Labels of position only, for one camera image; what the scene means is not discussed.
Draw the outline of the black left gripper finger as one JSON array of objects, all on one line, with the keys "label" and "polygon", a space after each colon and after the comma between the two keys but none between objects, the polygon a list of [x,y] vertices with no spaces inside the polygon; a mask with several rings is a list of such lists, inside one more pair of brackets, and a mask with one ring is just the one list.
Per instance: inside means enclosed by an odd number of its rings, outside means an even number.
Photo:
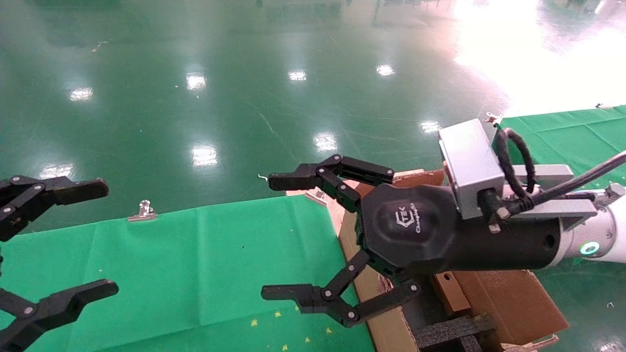
[{"label": "black left gripper finger", "polygon": [[85,182],[73,182],[67,176],[3,179],[0,182],[0,240],[11,240],[55,205],[86,202],[108,194],[108,185],[101,178]]},{"label": "black left gripper finger", "polygon": [[50,330],[70,325],[86,305],[118,294],[118,285],[109,279],[75,286],[31,302],[6,289],[0,290],[1,310],[14,316],[1,330],[3,352],[24,352]]}]

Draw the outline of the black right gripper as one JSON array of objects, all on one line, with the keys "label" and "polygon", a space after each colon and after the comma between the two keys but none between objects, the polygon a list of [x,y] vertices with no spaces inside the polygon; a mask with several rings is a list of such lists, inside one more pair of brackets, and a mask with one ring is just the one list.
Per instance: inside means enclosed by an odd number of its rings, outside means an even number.
[{"label": "black right gripper", "polygon": [[[398,188],[394,170],[334,154],[320,163],[300,163],[291,173],[268,176],[272,190],[316,187],[351,213],[359,212],[359,250],[324,287],[267,285],[268,301],[291,300],[302,314],[326,314],[351,328],[416,298],[414,281],[395,285],[374,298],[349,305],[341,296],[373,260],[372,267],[394,276],[438,274],[447,270],[535,270],[548,267],[560,245],[558,219],[515,219],[492,233],[482,218],[462,219],[452,190],[420,185]],[[347,185],[355,180],[376,187],[363,199]]]}]

